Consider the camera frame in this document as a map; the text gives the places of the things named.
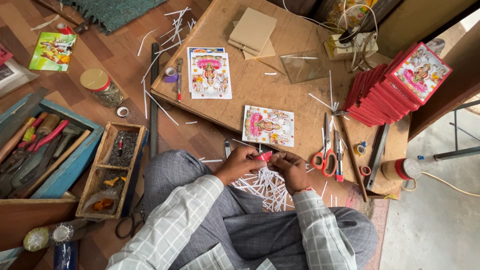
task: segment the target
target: shirt sleeve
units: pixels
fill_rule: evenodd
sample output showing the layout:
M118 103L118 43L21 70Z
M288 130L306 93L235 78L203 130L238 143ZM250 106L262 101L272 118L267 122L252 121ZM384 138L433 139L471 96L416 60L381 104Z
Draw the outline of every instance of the shirt sleeve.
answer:
M355 252L315 191L293 196L310 270L356 270Z
M143 228L108 261L108 270L166 270L200 226L223 184L205 175L175 188Z

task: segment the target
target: wooden table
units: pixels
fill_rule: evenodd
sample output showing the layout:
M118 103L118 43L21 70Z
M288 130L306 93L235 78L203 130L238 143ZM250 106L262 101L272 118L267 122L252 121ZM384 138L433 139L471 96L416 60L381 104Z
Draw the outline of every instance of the wooden table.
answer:
M244 60L238 48L227 41L233 30L232 22L238 21L247 7L277 19L270 36L276 56L262 58L262 61L284 70L279 58L282 55L317 50L322 58L327 59L323 43L331 34L328 30L265 0L214 0L166 66L176 66L177 58L183 58L184 63L187 63L187 47L225 47L230 63L233 98L191 99L186 72L182 76L182 102L177 102L175 84L164 83L163 76L159 76L152 85L152 94L239 133L242 131L244 105L292 111L298 129L295 132L295 147L277 148L310 160L323 147L321 128L324 126L324 114L331 114L332 111L309 96L309 93L330 104L329 78L292 85L287 77L280 74L265 75L264 73L275 72L266 65L255 60ZM380 64L390 60L374 54L370 57L370 62ZM355 74L347 72L350 68L349 61L334 61L329 66L332 69L333 101L339 101L343 105ZM346 122L353 144L367 142L366 153L357 160L359 165L368 165L378 127L369 128L351 117ZM335 119L335 123L340 129L339 119ZM408 127L408 116L391 125L382 160L406 156ZM350 157L346 154L343 158L344 177L355 182ZM400 185L401 181L389 181L378 172L372 191L380 195L395 194L400 198Z

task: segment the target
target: power strip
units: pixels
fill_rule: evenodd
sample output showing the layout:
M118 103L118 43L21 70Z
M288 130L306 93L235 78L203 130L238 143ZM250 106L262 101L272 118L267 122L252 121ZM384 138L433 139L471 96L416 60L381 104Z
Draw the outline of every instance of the power strip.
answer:
M363 45L365 44L365 40L367 39L370 33L359 33L357 34L353 40L355 40L358 46L355 48L356 50L356 57L362 57L362 50ZM377 43L375 42L376 34L370 38L370 41L367 44L366 53L369 52L376 52L378 51ZM337 60L345 60L345 59L352 59L354 55L354 48L352 46L353 40L349 43L342 44L338 41L340 38L340 34L338 35L331 35L328 40L324 43L325 50L327 51L328 58L330 61L337 61Z

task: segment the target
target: green carpet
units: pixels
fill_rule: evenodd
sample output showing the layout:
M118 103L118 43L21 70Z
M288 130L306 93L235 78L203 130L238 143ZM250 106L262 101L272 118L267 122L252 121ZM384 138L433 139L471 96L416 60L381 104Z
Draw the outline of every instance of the green carpet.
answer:
M58 0L74 7L85 20L111 34L166 0Z

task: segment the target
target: bracelet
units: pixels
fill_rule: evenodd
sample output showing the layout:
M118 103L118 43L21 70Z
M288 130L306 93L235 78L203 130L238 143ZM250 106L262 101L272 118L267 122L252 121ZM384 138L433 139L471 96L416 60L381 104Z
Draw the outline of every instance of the bracelet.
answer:
M299 191L295 192L292 196L296 195L297 193L304 192L304 191L309 191L309 190L313 190L313 188L311 186L309 186L305 189L302 189L302 190L299 190Z

